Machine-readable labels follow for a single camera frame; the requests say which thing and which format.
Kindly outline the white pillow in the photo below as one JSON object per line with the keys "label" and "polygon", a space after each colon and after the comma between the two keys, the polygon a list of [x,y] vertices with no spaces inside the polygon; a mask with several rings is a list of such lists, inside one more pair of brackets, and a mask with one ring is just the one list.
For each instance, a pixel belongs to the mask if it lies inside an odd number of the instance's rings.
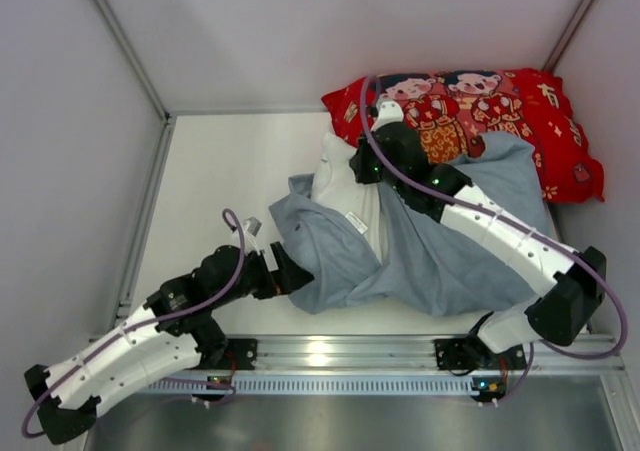
{"label": "white pillow", "polygon": [[322,153],[315,170],[311,200],[340,213],[366,240],[380,264],[388,261],[388,220],[378,187],[356,182],[349,161],[356,149],[332,132],[321,140]]}

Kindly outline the green beige patchwork pillowcase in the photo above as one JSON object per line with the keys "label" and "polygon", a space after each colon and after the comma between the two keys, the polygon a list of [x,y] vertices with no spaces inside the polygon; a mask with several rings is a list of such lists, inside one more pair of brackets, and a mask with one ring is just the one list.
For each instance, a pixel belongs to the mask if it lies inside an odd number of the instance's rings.
{"label": "green beige patchwork pillowcase", "polygon": [[314,281],[291,294],[298,308],[331,308],[397,299],[431,316],[503,311],[533,297],[526,282],[480,245],[404,204],[380,183],[388,261],[337,211],[311,200],[314,174],[292,176],[270,207],[286,253]]}

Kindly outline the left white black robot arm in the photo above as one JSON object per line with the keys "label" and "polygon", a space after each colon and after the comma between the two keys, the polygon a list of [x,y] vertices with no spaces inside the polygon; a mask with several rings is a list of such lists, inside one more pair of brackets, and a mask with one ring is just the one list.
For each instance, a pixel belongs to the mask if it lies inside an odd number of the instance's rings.
{"label": "left white black robot arm", "polygon": [[176,372],[215,366],[228,340],[214,310],[252,296],[290,294],[314,279],[280,243],[276,268],[260,251],[217,248],[193,271],[163,283],[119,326],[55,365],[34,365],[24,378],[34,400],[30,417],[54,445],[90,430],[115,405]]}

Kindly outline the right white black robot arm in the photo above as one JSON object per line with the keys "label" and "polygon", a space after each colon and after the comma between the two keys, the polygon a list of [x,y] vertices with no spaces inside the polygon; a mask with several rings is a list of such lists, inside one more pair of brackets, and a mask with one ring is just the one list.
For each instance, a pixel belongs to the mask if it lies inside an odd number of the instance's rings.
{"label": "right white black robot arm", "polygon": [[481,318],[465,338],[472,355],[499,354],[543,341],[571,345],[605,297],[607,260],[538,233],[448,164],[431,165],[402,121],[364,132],[350,161],[357,182],[384,182],[413,210],[480,245],[515,271],[534,298]]}

